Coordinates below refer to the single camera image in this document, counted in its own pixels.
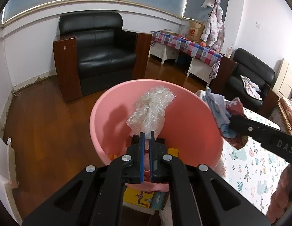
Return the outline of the pink right sleeve forearm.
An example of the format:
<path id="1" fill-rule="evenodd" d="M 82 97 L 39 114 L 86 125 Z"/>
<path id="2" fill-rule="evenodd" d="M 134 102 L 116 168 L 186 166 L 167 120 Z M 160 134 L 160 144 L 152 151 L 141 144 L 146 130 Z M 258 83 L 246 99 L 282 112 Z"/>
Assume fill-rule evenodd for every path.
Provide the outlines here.
<path id="1" fill-rule="evenodd" d="M 271 224 L 276 223 L 292 204 L 292 165 L 289 164 L 280 175 L 277 190 L 271 196 L 266 214 Z"/>

